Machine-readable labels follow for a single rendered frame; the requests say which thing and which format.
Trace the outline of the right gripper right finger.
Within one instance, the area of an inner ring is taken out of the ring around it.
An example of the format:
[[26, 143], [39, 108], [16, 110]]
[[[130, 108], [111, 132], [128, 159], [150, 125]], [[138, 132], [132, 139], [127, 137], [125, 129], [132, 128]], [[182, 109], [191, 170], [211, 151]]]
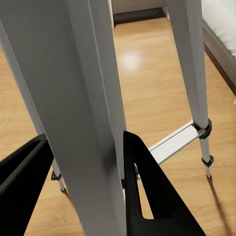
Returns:
[[[142, 139], [123, 132], [127, 236], [206, 236]], [[154, 219], [145, 219], [137, 166]]]

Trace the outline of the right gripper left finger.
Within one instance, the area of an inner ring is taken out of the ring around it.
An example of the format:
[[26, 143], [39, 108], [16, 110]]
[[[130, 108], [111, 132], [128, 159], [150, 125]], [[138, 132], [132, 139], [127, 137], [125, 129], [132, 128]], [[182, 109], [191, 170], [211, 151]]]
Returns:
[[0, 161], [0, 236], [24, 236], [53, 159], [44, 133]]

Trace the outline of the camera tripod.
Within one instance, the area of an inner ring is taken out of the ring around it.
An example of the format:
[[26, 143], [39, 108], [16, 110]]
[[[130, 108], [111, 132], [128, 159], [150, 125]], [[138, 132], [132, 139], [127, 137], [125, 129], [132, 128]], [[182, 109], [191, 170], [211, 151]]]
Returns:
[[[193, 120], [148, 150], [161, 165], [199, 138], [211, 179], [202, 2], [166, 5]], [[61, 192], [64, 180], [86, 236], [127, 236], [127, 128], [108, 0], [0, 0], [0, 45], [54, 155], [51, 180]]]

